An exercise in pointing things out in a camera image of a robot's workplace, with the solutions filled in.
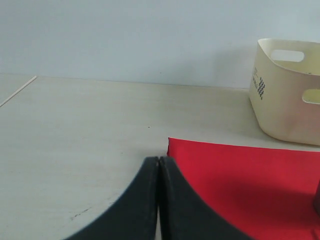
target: red cloth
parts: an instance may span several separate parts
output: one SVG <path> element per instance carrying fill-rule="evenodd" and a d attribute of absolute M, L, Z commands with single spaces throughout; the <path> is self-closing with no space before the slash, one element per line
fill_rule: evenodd
<path fill-rule="evenodd" d="M 320 239 L 320 217 L 312 204 L 320 152 L 169 138 L 168 156 L 212 209 L 249 236 Z"/>

